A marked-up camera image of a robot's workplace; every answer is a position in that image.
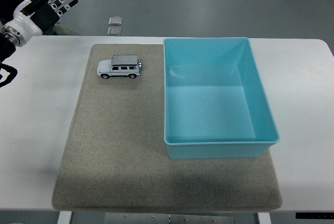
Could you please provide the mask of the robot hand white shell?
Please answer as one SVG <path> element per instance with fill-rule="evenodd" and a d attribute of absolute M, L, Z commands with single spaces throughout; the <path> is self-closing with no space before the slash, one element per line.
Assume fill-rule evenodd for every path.
<path fill-rule="evenodd" d="M 4 30 L 28 41 L 48 31 L 77 3 L 78 0 L 24 0 L 15 8 L 14 18 Z"/>

